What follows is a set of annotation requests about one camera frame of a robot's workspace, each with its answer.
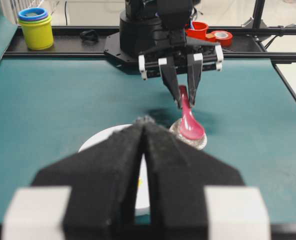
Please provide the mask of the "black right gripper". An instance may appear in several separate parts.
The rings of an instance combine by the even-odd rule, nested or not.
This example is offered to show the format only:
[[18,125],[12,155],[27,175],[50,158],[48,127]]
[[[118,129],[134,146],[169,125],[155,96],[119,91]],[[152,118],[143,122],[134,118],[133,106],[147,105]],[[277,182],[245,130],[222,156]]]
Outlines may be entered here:
[[196,92],[203,71],[221,71],[224,54],[219,42],[201,40],[186,35],[184,45],[156,45],[138,56],[143,80],[161,76],[179,109],[182,108],[177,74],[187,74],[189,105],[196,101]]

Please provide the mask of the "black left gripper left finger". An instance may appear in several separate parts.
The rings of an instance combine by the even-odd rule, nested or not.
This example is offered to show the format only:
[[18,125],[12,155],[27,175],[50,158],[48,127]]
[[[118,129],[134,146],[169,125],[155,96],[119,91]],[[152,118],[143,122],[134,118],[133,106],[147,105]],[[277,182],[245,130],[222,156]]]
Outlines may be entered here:
[[5,213],[5,240],[141,240],[135,224],[143,156],[141,117],[106,140],[38,171]]

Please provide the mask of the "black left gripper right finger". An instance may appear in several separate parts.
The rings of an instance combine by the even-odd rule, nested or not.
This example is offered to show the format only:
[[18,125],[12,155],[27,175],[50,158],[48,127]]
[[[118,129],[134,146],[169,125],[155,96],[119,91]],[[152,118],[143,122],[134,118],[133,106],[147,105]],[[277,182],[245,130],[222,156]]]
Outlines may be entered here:
[[257,187],[225,162],[143,122],[151,222],[169,240],[269,240],[271,226]]

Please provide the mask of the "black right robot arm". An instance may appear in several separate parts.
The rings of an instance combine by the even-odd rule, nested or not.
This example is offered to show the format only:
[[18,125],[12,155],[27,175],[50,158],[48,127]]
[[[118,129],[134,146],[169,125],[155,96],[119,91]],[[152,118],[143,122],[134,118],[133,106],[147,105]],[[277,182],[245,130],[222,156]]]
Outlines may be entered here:
[[187,35],[197,0],[127,0],[120,13],[119,31],[106,38],[105,54],[137,64],[141,78],[161,77],[179,108],[177,75],[187,75],[190,107],[203,71],[222,69],[221,44]]

